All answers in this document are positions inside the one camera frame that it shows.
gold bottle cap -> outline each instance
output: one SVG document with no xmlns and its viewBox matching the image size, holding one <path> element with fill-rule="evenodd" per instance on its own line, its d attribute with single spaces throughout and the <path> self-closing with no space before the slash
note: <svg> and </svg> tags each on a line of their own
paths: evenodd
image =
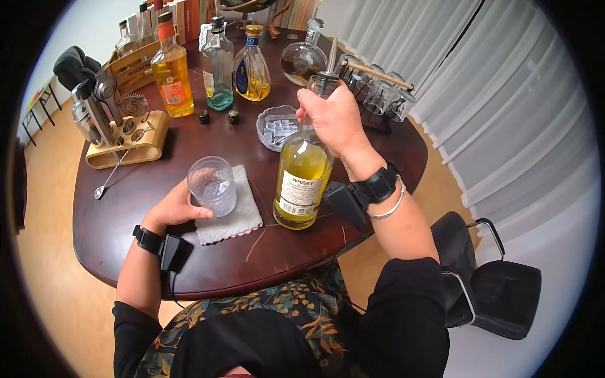
<svg viewBox="0 0 605 378">
<path fill-rule="evenodd" d="M 246 25 L 246 35 L 249 37 L 260 37 L 263 33 L 262 25 Z"/>
</svg>

dark wood table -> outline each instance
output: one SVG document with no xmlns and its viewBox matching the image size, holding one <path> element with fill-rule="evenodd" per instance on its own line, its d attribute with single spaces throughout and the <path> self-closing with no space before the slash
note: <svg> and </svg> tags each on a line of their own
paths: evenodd
<svg viewBox="0 0 605 378">
<path fill-rule="evenodd" d="M 271 74 L 271 92 L 260 102 L 250 102 L 236 94 L 232 106 L 240 111 L 240 124 L 234 126 L 227 120 L 230 108 L 222 112 L 209 110 L 211 124 L 199 123 L 198 113 L 208 109 L 200 53 L 197 41 L 186 44 L 196 112 L 182 119 L 171 119 L 161 159 L 118 168 L 105 195 L 98 201 L 93 197 L 94 190 L 105 181 L 111 168 L 89 167 L 84 160 L 88 150 L 88 143 L 85 144 L 74 194 L 73 243 L 76 256 L 87 271 L 115 287 L 134 225 L 185 178 L 196 160 L 207 155 L 221 156 L 232 166 L 245 165 L 264 227 L 208 246 L 200 245 L 193 221 L 169 229 L 194 246 L 175 277 L 177 299 L 233 296 L 287 281 L 332 259 L 343 248 L 351 248 L 364 240 L 361 232 L 325 204 L 320 205 L 318 219 L 306 230 L 285 229 L 273 218 L 271 207 L 279 154 L 263 146 L 255 124 L 259 113 L 266 108 L 283 104 L 298 107 L 299 87 L 290 83 L 280 68 L 281 52 L 293 42 L 286 38 L 289 33 L 296 33 L 299 41 L 304 40 L 305 33 L 301 31 L 283 30 L 274 41 L 268 33 L 263 34 L 260 47 Z M 241 30 L 230 27 L 227 36 L 236 52 L 246 43 Z M 319 46 L 328 52 L 330 42 L 322 37 Z M 155 83 L 141 88 L 140 92 L 147 97 L 150 109 L 164 110 Z M 367 134 L 384 158 L 401 165 L 401 177 L 412 193 L 427 163 L 427 147 L 408 121 L 393 122 L 392 128 L 389 136 L 372 129 L 367 130 Z M 348 182 L 339 160 L 335 161 L 330 179 Z"/>
</svg>

glass with ice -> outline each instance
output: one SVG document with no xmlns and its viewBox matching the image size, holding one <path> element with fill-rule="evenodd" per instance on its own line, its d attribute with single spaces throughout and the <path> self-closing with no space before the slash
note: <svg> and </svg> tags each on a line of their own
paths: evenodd
<svg viewBox="0 0 605 378">
<path fill-rule="evenodd" d="M 221 157 L 206 156 L 196 161 L 187 174 L 187 185 L 200 206 L 212 210 L 216 217 L 224 217 L 235 207 L 233 169 Z"/>
</svg>

silver bracelet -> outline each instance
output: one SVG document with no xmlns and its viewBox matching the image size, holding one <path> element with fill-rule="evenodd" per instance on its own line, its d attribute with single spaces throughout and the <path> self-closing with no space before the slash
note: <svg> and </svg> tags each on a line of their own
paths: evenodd
<svg viewBox="0 0 605 378">
<path fill-rule="evenodd" d="M 401 199 L 403 199 L 404 194 L 405 194 L 405 185 L 404 185 L 404 182 L 403 182 L 403 180 L 401 180 L 401 176 L 400 175 L 397 175 L 397 178 L 399 179 L 399 182 L 401 183 L 401 191 L 399 192 L 399 201 L 397 201 L 397 203 L 395 204 L 395 206 L 393 206 L 392 209 L 390 209 L 389 211 L 387 211 L 384 214 L 376 215 L 376 214 L 372 214 L 368 210 L 366 210 L 365 212 L 368 213 L 368 215 L 370 216 L 370 218 L 376 218 L 376 219 L 386 218 L 389 215 L 391 215 L 392 213 L 394 213 L 395 210 L 397 210 L 397 208 L 401 204 Z"/>
</svg>

hand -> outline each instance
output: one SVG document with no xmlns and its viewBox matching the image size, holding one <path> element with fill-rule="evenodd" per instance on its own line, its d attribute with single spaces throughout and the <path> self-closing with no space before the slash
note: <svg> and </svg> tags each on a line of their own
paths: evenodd
<svg viewBox="0 0 605 378">
<path fill-rule="evenodd" d="M 298 90 L 297 96 L 301 107 L 296 116 L 299 120 L 305 112 L 310 116 L 317 136 L 332 156 L 345 163 L 361 151 L 371 149 L 355 97 L 342 80 L 327 100 L 305 89 Z"/>
<path fill-rule="evenodd" d="M 211 210 L 191 204 L 191 193 L 185 178 L 147 213 L 143 223 L 164 232 L 168 225 L 181 224 L 193 219 L 213 218 L 214 213 Z"/>
</svg>

